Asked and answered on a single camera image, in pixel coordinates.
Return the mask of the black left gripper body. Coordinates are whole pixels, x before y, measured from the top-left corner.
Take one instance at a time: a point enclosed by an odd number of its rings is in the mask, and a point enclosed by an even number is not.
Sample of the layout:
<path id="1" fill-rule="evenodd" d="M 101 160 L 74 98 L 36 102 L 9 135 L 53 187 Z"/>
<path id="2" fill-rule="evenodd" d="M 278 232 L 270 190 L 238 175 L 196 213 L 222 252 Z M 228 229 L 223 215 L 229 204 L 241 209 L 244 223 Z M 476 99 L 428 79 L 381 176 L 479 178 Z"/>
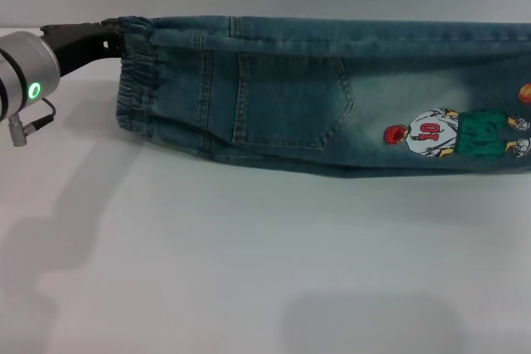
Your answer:
<path id="1" fill-rule="evenodd" d="M 99 23 L 47 25 L 40 31 L 58 61 L 61 77 L 104 58 L 105 29 Z"/>

